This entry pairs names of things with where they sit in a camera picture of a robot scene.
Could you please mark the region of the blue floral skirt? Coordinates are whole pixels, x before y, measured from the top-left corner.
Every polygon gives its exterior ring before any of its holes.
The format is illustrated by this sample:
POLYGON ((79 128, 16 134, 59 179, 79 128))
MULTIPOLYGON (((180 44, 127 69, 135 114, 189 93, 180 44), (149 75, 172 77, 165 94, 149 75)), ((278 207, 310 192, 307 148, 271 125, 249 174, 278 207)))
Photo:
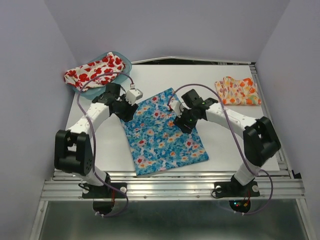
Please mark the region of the blue floral skirt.
POLYGON ((209 160, 197 130, 187 134, 175 126, 169 100, 177 100, 172 88, 139 103, 133 119, 121 123, 137 176, 209 160))

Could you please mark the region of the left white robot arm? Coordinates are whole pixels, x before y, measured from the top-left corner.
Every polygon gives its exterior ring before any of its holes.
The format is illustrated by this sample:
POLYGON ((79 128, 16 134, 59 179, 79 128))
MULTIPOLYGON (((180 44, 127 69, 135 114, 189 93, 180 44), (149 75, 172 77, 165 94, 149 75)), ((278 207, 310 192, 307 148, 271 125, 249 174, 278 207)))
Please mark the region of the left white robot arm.
POLYGON ((126 123, 131 121, 138 109, 137 100, 143 97, 133 84, 124 94, 121 90, 121 85, 109 83, 104 92, 92 100, 88 110, 79 106, 83 116, 74 125, 55 135, 54 167, 94 186, 100 197, 111 193, 111 184, 109 175, 95 164, 96 130, 111 115, 126 123))

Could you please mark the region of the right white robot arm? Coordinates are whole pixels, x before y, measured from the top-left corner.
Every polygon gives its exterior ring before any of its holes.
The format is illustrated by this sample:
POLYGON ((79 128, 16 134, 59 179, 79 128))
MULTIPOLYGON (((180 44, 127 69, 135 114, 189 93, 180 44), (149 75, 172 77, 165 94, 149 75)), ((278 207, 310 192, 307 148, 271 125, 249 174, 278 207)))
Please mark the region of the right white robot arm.
POLYGON ((192 89, 182 95, 186 107, 170 99, 168 106, 174 111, 174 124, 185 134, 190 134, 199 120, 218 124, 231 131, 242 157, 242 165, 230 182, 231 192, 242 195, 262 166, 281 148, 281 143, 271 120, 265 116, 253 118, 226 108, 214 98, 202 99, 192 89))

